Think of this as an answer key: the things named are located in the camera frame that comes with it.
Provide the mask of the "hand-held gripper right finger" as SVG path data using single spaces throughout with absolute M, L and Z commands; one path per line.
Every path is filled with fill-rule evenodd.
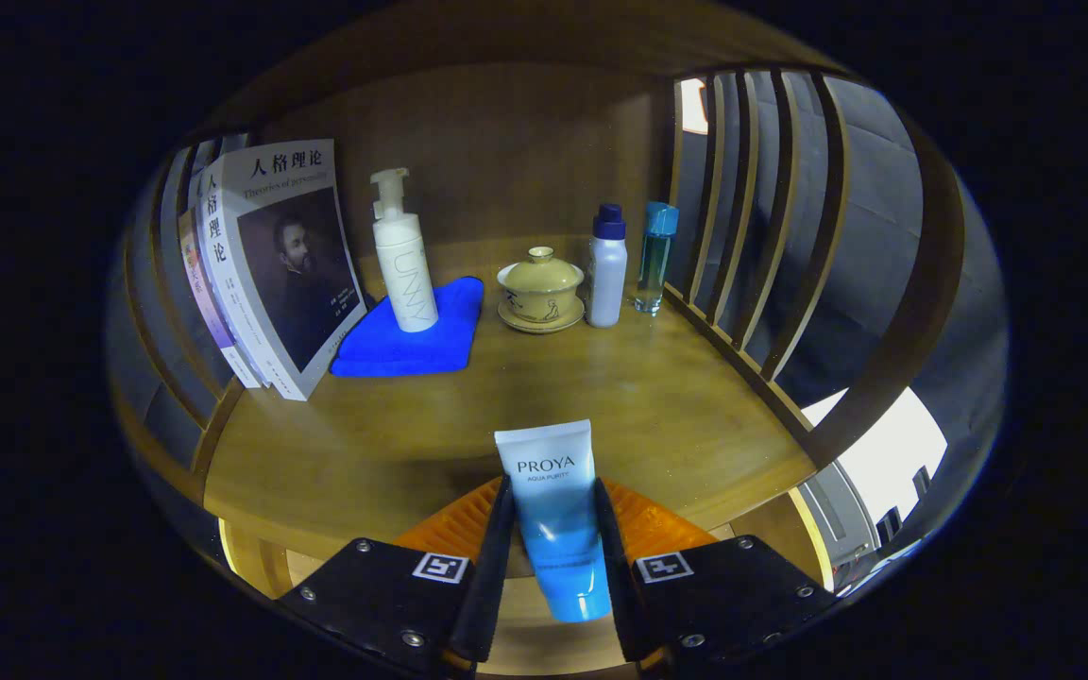
M 593 483 L 610 605 L 626 662 L 640 676 L 753 676 L 761 656 L 794 641 L 838 605 L 763 537 L 679 548 L 632 547 L 650 514 L 627 514 L 631 492 Z

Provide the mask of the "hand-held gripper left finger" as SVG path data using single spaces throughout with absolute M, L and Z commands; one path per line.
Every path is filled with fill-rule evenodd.
M 515 524 L 509 479 L 471 491 L 412 530 L 469 520 L 475 551 L 355 537 L 279 598 L 279 611 L 392 676 L 472 676 L 487 662 Z

